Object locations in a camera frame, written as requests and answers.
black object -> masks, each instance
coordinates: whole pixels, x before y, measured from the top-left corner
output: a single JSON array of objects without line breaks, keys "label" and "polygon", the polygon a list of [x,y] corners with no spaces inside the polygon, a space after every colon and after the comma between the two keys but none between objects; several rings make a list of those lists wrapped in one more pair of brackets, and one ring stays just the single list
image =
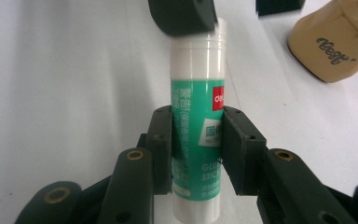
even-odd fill
[{"label": "black object", "polygon": [[[119,155],[112,176],[83,191],[72,182],[48,185],[16,224],[153,223],[153,195],[171,191],[171,128],[171,108],[157,109],[148,133],[141,134],[137,148]],[[358,188],[350,197],[325,187],[295,153],[268,150],[254,124],[228,106],[222,160],[238,195],[258,195],[264,223],[358,223]]]},{"label": "black object", "polygon": [[[305,3],[305,0],[255,1],[258,16],[298,10]],[[154,22],[169,36],[212,32],[217,23],[213,0],[148,0],[148,2]]]},{"label": "black object", "polygon": [[255,10],[258,16],[267,16],[276,13],[299,10],[305,0],[256,0]]},{"label": "black object", "polygon": [[148,0],[156,25],[166,35],[211,32],[217,22],[213,0]]}]

printed logo on bag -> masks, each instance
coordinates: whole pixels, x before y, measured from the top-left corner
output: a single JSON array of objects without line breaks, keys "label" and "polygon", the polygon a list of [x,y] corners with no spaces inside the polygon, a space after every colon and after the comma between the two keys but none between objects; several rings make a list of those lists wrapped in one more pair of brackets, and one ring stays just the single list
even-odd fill
[{"label": "printed logo on bag", "polygon": [[334,49],[334,43],[326,38],[318,38],[316,39],[316,43],[320,44],[319,49],[323,50],[324,53],[328,55],[328,59],[330,59],[331,64],[339,64],[345,61],[356,61],[356,59],[350,59],[350,57],[348,57],[341,51]]},{"label": "printed logo on bag", "polygon": [[223,86],[213,87],[213,111],[223,109],[225,88]]}]

glue stick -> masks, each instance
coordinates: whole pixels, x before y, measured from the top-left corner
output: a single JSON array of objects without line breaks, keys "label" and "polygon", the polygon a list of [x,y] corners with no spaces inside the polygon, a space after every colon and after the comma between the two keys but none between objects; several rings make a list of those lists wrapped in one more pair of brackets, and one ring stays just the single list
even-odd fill
[{"label": "glue stick", "polygon": [[213,33],[171,42],[173,213],[186,224],[220,215],[220,145],[226,72],[226,22]]}]

white background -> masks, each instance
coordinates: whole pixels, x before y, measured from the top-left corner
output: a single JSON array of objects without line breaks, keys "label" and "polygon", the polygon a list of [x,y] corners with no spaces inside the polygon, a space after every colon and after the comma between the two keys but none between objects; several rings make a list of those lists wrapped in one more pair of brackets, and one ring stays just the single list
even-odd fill
[{"label": "white background", "polygon": [[[258,19],[253,0],[215,1],[228,29],[225,104],[244,111],[269,148],[292,150],[352,195],[358,73],[323,83],[286,47],[296,21],[326,2]],[[0,1],[0,223],[13,223],[47,184],[85,189],[113,172],[170,103],[169,51],[145,0]],[[235,196],[222,178],[217,223],[261,223],[255,197]],[[178,223],[171,199],[156,197],[155,223]]]}]

screw hole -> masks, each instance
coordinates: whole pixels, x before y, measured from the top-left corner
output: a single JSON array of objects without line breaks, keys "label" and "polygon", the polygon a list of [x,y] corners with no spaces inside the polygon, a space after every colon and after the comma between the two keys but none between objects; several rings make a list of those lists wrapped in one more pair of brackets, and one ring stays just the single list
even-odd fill
[{"label": "screw hole", "polygon": [[321,213],[321,219],[327,224],[339,224],[339,221],[336,217],[325,212]]},{"label": "screw hole", "polygon": [[46,203],[60,203],[65,200],[70,193],[71,190],[66,187],[55,188],[45,195],[44,200]]},{"label": "screw hole", "polygon": [[164,134],[155,134],[154,135],[154,138],[158,139],[158,140],[161,140],[164,138]]},{"label": "screw hole", "polygon": [[130,161],[136,161],[141,159],[144,156],[144,153],[140,150],[133,150],[127,154],[127,159]]},{"label": "screw hole", "polygon": [[130,221],[131,213],[130,212],[121,212],[116,216],[116,221],[118,223],[125,223]]},{"label": "screw hole", "polygon": [[283,161],[291,161],[293,159],[293,155],[286,151],[276,151],[275,156]]}]

